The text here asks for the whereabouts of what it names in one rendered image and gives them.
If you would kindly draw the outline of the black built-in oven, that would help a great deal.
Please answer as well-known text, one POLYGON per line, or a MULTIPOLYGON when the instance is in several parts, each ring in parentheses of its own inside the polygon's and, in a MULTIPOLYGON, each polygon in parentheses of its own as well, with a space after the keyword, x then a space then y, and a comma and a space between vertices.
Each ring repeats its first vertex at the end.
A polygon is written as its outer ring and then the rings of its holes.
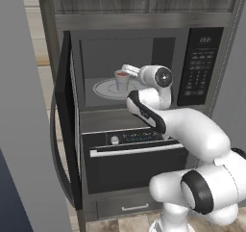
POLYGON ((90 158, 89 151, 99 152, 138 149, 179 143, 151 128, 82 134, 89 194, 145 188, 150 179, 163 172, 183 170, 188 152, 185 148, 131 155, 90 158), (119 144, 112 145, 117 136, 119 144))

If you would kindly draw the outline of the grey fridge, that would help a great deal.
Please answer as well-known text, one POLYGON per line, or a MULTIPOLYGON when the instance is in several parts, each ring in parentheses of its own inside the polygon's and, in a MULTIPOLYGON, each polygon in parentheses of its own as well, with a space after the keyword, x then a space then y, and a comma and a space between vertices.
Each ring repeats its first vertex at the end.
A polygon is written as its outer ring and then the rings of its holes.
POLYGON ((0 232, 72 232, 23 0, 0 0, 0 232))

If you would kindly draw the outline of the grey glass turntable plate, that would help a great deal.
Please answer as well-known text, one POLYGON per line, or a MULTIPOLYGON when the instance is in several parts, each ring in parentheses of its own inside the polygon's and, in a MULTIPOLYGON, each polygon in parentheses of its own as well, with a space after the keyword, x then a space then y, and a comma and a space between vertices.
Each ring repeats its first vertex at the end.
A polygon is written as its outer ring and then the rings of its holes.
POLYGON ((98 82, 93 86, 93 91, 104 98, 111 100, 124 100, 132 90, 145 90, 146 86, 140 84, 137 79, 130 79, 128 89, 120 91, 117 89, 114 78, 98 82))

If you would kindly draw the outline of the grey drawer front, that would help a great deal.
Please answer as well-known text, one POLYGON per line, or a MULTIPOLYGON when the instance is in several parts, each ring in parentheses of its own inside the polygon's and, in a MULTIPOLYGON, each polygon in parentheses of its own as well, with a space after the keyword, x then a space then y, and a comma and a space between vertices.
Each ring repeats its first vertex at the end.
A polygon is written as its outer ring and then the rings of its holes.
POLYGON ((100 200, 97 202, 98 218, 108 219, 112 217, 128 216, 129 214, 138 214, 157 211, 161 209, 161 204, 153 200, 151 197, 137 196, 125 198, 113 198, 100 200), (140 206, 149 203, 146 209, 123 212, 121 207, 140 206))

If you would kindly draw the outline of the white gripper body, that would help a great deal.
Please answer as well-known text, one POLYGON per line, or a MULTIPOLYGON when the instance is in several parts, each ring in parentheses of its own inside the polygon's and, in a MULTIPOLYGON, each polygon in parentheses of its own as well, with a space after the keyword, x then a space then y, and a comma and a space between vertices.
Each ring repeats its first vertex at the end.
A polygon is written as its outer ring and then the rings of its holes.
POLYGON ((122 66, 122 70, 134 77, 136 77, 139 73, 139 68, 132 66, 130 64, 124 64, 122 66))

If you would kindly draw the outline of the black microwave door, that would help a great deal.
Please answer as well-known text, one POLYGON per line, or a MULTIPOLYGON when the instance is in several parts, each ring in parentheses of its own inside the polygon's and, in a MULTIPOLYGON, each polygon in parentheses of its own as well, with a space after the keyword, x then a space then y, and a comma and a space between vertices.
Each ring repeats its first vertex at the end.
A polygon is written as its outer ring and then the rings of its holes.
POLYGON ((71 82, 71 36, 63 32, 60 62, 55 85, 55 99, 61 124, 61 135, 64 144, 66 162, 70 176, 68 187, 71 190, 71 202, 76 210, 83 208, 81 180, 75 148, 75 105, 71 82))

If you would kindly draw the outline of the grey wood tall cabinet frame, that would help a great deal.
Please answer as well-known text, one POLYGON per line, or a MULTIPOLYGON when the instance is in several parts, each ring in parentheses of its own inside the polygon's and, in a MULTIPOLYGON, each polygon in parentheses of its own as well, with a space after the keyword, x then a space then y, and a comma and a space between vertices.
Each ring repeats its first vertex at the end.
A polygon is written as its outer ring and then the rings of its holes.
MULTIPOLYGON (((55 12, 54 0, 39 0, 49 60, 51 64, 52 78, 54 81, 53 94, 55 94, 55 85, 62 51, 64 31, 222 27, 224 32, 215 62, 215 70, 211 76, 211 84, 209 86, 206 103, 203 106, 174 107, 172 105, 173 90, 171 86, 171 109, 194 109, 203 113, 212 120, 211 114, 220 90, 220 85, 225 72, 225 65, 232 47, 232 42, 234 40, 234 29, 238 24, 241 9, 245 1, 246 0, 234 0, 233 8, 229 13, 151 13, 149 11, 150 0, 147 0, 147 10, 145 13, 61 14, 55 12)), ((151 129, 153 128, 137 116, 134 116, 128 110, 126 104, 128 96, 124 100, 125 107, 123 109, 82 111, 79 108, 78 103, 72 58, 70 74, 75 105, 75 148, 81 180, 81 195, 83 202, 83 208, 81 210, 75 209, 80 224, 100 220, 98 218, 97 210, 97 202, 100 200, 137 196, 151 197, 155 200, 150 194, 149 185, 145 188, 128 189, 123 191, 92 194, 88 193, 82 134, 107 131, 125 131, 146 127, 151 129)), ((62 165, 68 180, 70 181, 57 104, 56 134, 62 165)), ((183 170, 198 168, 203 164, 204 163, 202 161, 188 152, 185 168, 183 170)))

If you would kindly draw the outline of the grey cup with red contents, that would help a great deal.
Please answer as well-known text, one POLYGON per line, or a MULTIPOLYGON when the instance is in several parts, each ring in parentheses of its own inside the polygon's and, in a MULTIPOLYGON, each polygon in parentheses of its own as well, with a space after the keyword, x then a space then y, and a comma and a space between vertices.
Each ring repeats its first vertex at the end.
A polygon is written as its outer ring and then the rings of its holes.
POLYGON ((130 75, 122 70, 114 72, 116 86, 119 91, 126 91, 128 89, 130 75))

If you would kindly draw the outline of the black microwave oven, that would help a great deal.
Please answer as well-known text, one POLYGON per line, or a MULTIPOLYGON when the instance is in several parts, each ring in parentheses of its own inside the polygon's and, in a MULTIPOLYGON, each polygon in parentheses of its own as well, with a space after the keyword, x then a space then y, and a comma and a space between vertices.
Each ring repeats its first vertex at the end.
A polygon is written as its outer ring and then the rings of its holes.
POLYGON ((123 109, 124 100, 97 95, 93 86, 124 64, 162 65, 173 74, 174 107, 203 106, 224 32, 222 27, 69 31, 79 108, 123 109))

